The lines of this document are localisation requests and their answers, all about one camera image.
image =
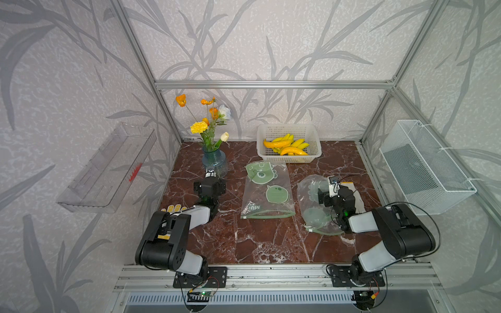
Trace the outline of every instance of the banana bunch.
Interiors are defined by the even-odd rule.
[[[304,141],[304,139],[294,141],[294,135],[287,134],[284,137],[274,139],[272,142],[265,140],[263,143],[265,147],[272,148],[275,153],[280,155],[308,155],[303,149],[310,144]]]

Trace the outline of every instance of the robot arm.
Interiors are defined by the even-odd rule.
[[[192,208],[176,213],[156,211],[136,250],[136,263],[187,274],[195,283],[207,280],[207,259],[186,250],[188,232],[214,219],[218,197],[225,189],[225,182],[209,171],[202,182],[194,184],[199,199]]]
[[[352,232],[379,230],[381,241],[353,257],[350,275],[364,283],[374,272],[409,256],[433,251],[435,239],[406,204],[378,207],[349,218]]]
[[[348,270],[331,265],[333,276],[340,278],[342,284],[350,281],[357,286],[366,285],[385,267],[435,249],[433,235],[406,204],[356,214],[353,192],[341,186],[335,176],[328,177],[328,181],[329,191],[318,190],[319,204],[332,207],[339,228],[346,233],[379,231],[382,239],[371,249],[354,256]]]

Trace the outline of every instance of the black mounting plate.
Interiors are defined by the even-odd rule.
[[[228,273],[228,268],[226,266],[209,266],[209,274],[208,277],[212,276],[217,279],[217,281],[213,278],[209,279],[207,283],[200,288],[217,288],[217,282],[219,281],[219,288],[226,287],[226,275]],[[183,288],[187,291],[195,287],[195,285],[186,282],[183,280],[183,276],[176,274],[174,278],[173,287],[176,289]]]
[[[329,272],[332,274],[331,281],[332,281],[332,287],[370,287],[372,286],[373,288],[379,288],[384,287],[384,279],[383,275],[381,272],[375,272],[374,273],[374,279],[377,281],[377,284],[374,282],[374,279],[368,282],[365,285],[355,285],[352,283],[350,280],[348,270],[350,269],[350,265],[335,265],[329,267]]]

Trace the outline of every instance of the electrical wire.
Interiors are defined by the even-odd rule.
[[[186,300],[184,299],[184,292],[183,292],[183,287],[181,286],[181,280],[179,280],[179,288],[181,289],[181,297],[183,298],[184,306],[186,307],[186,309],[188,309],[188,305],[186,304]]]
[[[442,245],[442,234],[440,233],[440,228],[438,228],[438,225],[437,223],[435,222],[435,220],[433,219],[433,217],[431,217],[430,214],[428,214],[428,212],[426,212],[425,210],[423,210],[422,208],[420,208],[419,206],[413,204],[413,203],[410,203],[410,202],[405,202],[405,201],[396,201],[396,202],[392,202],[392,203],[389,203],[389,204],[386,204],[386,206],[388,205],[393,205],[393,204],[399,204],[399,203],[402,203],[402,204],[410,204],[418,209],[420,209],[421,211],[423,211],[426,215],[428,215],[428,217],[431,219],[431,221],[433,222],[433,224],[435,224],[435,228],[437,229],[437,233],[438,233],[438,244],[435,248],[435,250],[433,250],[432,252],[430,253],[427,253],[427,254],[423,254],[423,255],[415,255],[415,256],[409,256],[409,257],[405,257],[403,259],[409,259],[409,258],[415,258],[415,257],[425,257],[425,256],[429,256],[429,255],[432,255],[434,254],[435,252],[438,251],[438,249],[440,248],[440,246]]]
[[[381,302],[379,302],[378,304],[376,304],[375,306],[373,306],[372,308],[370,308],[369,311],[372,310],[375,307],[380,306],[384,302],[384,300],[386,299],[386,295],[388,294],[388,275],[386,275],[386,268],[384,268],[384,278],[385,278],[384,280],[386,282],[386,292],[384,293],[384,297],[381,300]]]

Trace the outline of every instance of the ventilation grille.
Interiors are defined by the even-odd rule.
[[[340,304],[355,303],[353,291],[218,291],[210,297],[209,303],[223,304]],[[183,303],[178,292],[131,292],[127,305],[180,305]]]

